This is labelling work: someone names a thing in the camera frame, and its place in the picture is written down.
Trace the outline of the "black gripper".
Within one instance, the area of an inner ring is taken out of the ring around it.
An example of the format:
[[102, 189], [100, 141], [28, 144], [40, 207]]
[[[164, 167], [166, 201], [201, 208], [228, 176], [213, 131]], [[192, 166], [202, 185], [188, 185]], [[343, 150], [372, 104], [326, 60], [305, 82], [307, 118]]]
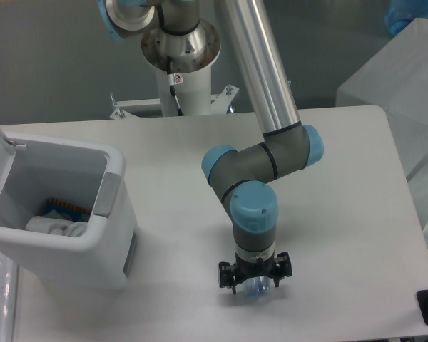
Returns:
[[259, 262], [248, 262], [235, 255], [235, 264], [222, 261], [218, 264], [218, 284], [220, 288], [228, 288], [236, 295], [236, 286], [247, 279], [265, 276], [273, 280], [275, 288], [280, 282], [292, 276], [292, 263], [288, 252], [281, 252]]

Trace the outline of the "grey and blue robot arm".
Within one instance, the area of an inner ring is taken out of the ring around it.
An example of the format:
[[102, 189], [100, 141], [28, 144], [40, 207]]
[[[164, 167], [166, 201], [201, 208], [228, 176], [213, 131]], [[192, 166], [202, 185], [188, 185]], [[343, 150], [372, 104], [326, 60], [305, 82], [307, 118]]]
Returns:
[[[165, 116], [210, 112], [211, 66], [220, 35], [200, 15], [198, 1], [99, 1], [111, 37], [141, 36], [141, 50], [156, 72]], [[220, 287], [250, 282], [278, 285], [292, 275], [287, 252], [275, 251], [277, 195], [270, 183], [314, 165], [324, 154], [318, 131], [303, 125], [262, 1], [222, 1], [240, 71], [263, 140], [236, 150], [211, 148], [201, 168], [233, 225], [235, 261], [218, 265]]]

